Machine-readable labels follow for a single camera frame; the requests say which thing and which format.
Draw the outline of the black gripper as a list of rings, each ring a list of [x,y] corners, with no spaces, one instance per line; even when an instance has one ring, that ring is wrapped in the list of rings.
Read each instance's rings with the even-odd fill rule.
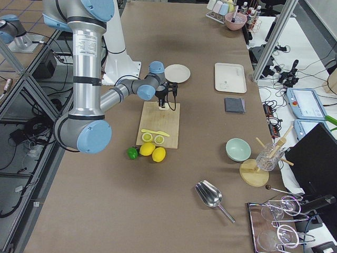
[[[159,86],[156,89],[155,96],[158,98],[159,107],[165,107],[165,97],[167,95],[167,87]]]

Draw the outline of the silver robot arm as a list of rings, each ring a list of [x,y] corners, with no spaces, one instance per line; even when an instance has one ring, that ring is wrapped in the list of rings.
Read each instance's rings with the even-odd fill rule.
[[[152,62],[148,75],[138,73],[126,52],[116,1],[44,1],[44,22],[73,34],[73,108],[55,123],[55,138],[63,146],[99,153],[112,137],[105,112],[131,94],[150,100],[166,82],[164,65]]]

